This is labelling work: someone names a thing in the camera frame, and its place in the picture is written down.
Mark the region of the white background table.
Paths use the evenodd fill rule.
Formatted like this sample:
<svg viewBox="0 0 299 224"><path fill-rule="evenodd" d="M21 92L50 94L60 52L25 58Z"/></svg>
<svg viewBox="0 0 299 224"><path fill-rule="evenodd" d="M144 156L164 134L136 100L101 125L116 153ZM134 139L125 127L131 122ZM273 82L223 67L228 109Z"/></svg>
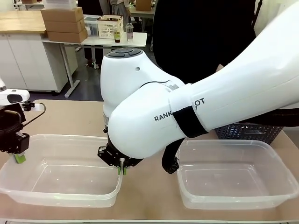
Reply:
<svg viewBox="0 0 299 224"><path fill-rule="evenodd" d="M42 42L59 44L63 56L64 67L66 69L67 77L70 83L70 88L64 95L65 98L68 98L76 89L76 87L79 85L80 80L77 79L75 82L73 81L65 47L91 48L91 49L117 49L123 47L144 48L146 47L147 37L148 37L147 33L134 32L133 40L130 42L127 40L127 36L125 34L121 36L120 43L115 43L113 39L100 39L98 37L88 37L81 43L54 42L54 41L50 41L47 38L42 39Z"/></svg>

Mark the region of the clear plastic bin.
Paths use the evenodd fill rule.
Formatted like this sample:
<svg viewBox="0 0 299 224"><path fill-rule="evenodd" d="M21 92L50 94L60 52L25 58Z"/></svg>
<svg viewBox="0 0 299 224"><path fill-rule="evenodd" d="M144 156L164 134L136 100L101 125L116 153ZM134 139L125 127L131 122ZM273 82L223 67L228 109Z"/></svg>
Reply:
<svg viewBox="0 0 299 224"><path fill-rule="evenodd" d="M299 183L276 151L257 140L187 140L177 153L185 207L275 208L299 196Z"/></svg>
<svg viewBox="0 0 299 224"><path fill-rule="evenodd" d="M114 205L123 175L97 156L105 137L33 135L26 160L0 169L0 192L19 203L106 208Z"/></svg>

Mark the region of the person in black clothes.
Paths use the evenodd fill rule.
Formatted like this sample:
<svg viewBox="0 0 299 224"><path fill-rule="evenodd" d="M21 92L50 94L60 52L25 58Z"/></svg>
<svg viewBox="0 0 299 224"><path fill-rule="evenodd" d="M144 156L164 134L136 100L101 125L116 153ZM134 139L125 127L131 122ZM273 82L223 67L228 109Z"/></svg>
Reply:
<svg viewBox="0 0 299 224"><path fill-rule="evenodd" d="M158 66L184 83L215 73L255 39L256 0L158 0L153 50Z"/></svg>

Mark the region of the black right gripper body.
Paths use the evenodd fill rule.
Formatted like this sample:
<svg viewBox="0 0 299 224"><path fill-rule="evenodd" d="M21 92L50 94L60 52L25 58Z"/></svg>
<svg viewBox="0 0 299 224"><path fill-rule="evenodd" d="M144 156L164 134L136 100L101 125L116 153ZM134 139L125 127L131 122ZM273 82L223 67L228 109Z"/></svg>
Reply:
<svg viewBox="0 0 299 224"><path fill-rule="evenodd" d="M121 161L123 161L123 167L128 168L136 166L143 160L124 155L118 149L116 149L110 139L108 139L108 142L105 146L99 147L98 157L102 159L107 165L115 166L117 168L121 166Z"/></svg>

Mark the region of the dark grey perforated basket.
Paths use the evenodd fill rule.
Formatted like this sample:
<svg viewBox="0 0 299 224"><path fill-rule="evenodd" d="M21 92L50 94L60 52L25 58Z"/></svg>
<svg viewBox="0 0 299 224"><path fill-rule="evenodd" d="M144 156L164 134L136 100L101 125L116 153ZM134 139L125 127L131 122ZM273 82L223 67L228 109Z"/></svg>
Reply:
<svg viewBox="0 0 299 224"><path fill-rule="evenodd" d="M282 131L280 126L233 123L215 129L220 140L258 140L271 144Z"/></svg>

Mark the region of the clear plastic bottle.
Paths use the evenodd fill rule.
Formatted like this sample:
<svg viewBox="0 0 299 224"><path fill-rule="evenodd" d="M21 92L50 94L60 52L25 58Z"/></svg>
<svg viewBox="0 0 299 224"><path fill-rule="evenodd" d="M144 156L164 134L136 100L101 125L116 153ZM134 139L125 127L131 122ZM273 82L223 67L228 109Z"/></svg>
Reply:
<svg viewBox="0 0 299 224"><path fill-rule="evenodd" d="M134 37L134 26L130 22L126 24L126 35L127 35L127 41L132 42Z"/></svg>

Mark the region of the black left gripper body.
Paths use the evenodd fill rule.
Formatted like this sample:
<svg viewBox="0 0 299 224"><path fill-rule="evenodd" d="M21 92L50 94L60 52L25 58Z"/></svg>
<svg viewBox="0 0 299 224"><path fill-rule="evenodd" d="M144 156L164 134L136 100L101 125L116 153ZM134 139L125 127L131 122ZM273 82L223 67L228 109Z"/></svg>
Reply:
<svg viewBox="0 0 299 224"><path fill-rule="evenodd" d="M26 119L23 112L0 111L0 151L21 154L29 147L29 135L21 133Z"/></svg>

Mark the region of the clear storage box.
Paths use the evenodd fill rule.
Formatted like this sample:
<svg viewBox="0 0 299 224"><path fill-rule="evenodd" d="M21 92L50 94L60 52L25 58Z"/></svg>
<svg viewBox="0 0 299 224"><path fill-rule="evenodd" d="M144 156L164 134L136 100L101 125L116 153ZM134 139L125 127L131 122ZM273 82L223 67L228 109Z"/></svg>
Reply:
<svg viewBox="0 0 299 224"><path fill-rule="evenodd" d="M98 30L98 19L101 18L99 15L84 15L85 28L88 36L99 37Z"/></svg>

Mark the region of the white lattice basket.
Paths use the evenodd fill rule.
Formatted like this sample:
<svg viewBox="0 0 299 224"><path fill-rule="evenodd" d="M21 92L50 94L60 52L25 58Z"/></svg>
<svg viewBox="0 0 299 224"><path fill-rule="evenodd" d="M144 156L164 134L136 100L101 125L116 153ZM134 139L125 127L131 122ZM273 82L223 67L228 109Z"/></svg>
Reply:
<svg viewBox="0 0 299 224"><path fill-rule="evenodd" d="M124 33L122 15L103 15L97 19L99 38L114 39L114 34Z"/></svg>

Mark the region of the background person dark clothes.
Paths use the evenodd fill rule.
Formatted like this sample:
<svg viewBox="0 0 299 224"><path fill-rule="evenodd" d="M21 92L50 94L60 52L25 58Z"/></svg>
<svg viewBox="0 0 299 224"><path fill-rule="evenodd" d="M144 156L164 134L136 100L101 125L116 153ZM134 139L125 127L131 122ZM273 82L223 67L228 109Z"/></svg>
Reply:
<svg viewBox="0 0 299 224"><path fill-rule="evenodd" d="M99 0L78 0L78 7L82 8L84 15L103 15ZM103 59L103 49L95 49L95 62L93 61L91 48L85 48L84 54L87 60L86 66L98 70Z"/></svg>

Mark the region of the white cabinet wooden top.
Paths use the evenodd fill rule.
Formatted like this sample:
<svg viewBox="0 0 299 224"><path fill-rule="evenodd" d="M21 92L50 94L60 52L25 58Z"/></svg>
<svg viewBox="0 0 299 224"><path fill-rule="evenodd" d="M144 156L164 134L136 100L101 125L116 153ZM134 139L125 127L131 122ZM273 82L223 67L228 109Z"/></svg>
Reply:
<svg viewBox="0 0 299 224"><path fill-rule="evenodd" d="M68 82L58 43L45 42L40 11L0 12L0 77L7 88L60 92Z"/></svg>

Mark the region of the background person grey clothes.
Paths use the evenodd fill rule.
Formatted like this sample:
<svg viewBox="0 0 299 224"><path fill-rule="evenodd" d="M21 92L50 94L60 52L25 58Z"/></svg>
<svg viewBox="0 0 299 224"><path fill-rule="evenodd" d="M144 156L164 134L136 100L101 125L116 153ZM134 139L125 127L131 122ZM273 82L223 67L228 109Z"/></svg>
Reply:
<svg viewBox="0 0 299 224"><path fill-rule="evenodd" d="M122 15L123 24L126 26L129 23L130 17L130 1L129 0L110 0L111 14Z"/></svg>

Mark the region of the brown cardboard box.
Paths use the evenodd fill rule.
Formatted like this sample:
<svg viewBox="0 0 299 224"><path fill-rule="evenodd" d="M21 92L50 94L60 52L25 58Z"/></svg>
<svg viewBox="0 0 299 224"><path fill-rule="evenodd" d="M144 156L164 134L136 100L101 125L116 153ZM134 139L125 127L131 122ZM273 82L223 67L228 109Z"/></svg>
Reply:
<svg viewBox="0 0 299 224"><path fill-rule="evenodd" d="M50 41L69 43L81 43L88 37L86 29L83 29L80 33L47 32L47 35Z"/></svg>
<svg viewBox="0 0 299 224"><path fill-rule="evenodd" d="M44 21L78 22L84 18L81 7L73 10L43 9L41 14Z"/></svg>
<svg viewBox="0 0 299 224"><path fill-rule="evenodd" d="M84 19L78 22L44 21L47 32L80 33L85 29Z"/></svg>

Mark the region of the small cardboard box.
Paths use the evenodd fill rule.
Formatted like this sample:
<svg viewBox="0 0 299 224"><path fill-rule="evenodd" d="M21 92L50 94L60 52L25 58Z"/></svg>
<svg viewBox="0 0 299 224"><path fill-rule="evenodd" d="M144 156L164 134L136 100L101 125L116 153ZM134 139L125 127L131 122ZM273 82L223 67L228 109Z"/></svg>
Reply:
<svg viewBox="0 0 299 224"><path fill-rule="evenodd" d="M150 11L154 6L154 0L135 0L135 8L137 11Z"/></svg>

